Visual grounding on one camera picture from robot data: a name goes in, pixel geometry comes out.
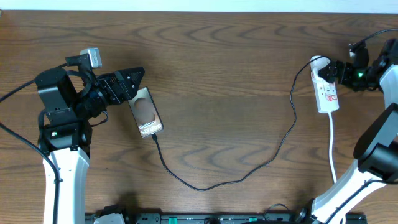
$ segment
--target tabletop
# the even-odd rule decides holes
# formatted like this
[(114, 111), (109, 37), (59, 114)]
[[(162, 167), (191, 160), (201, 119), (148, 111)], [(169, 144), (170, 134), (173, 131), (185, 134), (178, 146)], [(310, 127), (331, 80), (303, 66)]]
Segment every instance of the tabletop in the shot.
[[(4, 11), (0, 95), (87, 47), (101, 52), (97, 75), (143, 66), (141, 86), (149, 88), (165, 126), (157, 136), (166, 163), (188, 183), (209, 187), (240, 179), (274, 155), (294, 121), (294, 75), (312, 56), (348, 61), (348, 44), (389, 27), (398, 27), (396, 15)], [(394, 35), (368, 41), (371, 60)], [(340, 177), (384, 102), (380, 92), (343, 86), (337, 92)], [(86, 212), (115, 203), (133, 212), (261, 213), (275, 203), (301, 208), (332, 185), (328, 116), (317, 111), (309, 68), (298, 76), (293, 101), (297, 124), (278, 157), (240, 184), (207, 192), (189, 189), (164, 170), (154, 142), (140, 137), (128, 103), (109, 106), (109, 121), (93, 128)], [(0, 120), (37, 142), (43, 108), (32, 85), (1, 103)], [(0, 223), (42, 223), (42, 158), (4, 131), (0, 141)], [(353, 211), (365, 213), (369, 223), (396, 223), (395, 192), (384, 187)]]

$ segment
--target white backdrop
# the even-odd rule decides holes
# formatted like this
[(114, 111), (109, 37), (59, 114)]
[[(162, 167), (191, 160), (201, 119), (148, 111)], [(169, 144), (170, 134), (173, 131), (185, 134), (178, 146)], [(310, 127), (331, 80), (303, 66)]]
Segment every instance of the white backdrop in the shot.
[(398, 0), (0, 0), (0, 9), (398, 13)]

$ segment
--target power strip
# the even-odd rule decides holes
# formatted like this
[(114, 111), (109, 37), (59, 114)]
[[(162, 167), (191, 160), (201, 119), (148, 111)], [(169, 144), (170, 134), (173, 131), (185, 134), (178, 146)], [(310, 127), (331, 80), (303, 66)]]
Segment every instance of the power strip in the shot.
[(317, 99), (317, 106), (319, 113), (329, 113), (337, 110), (338, 100), (337, 91), (334, 83), (328, 83), (323, 78), (318, 76), (318, 71), (327, 66), (330, 60), (323, 57), (311, 62), (311, 79), (315, 90), (315, 98)]

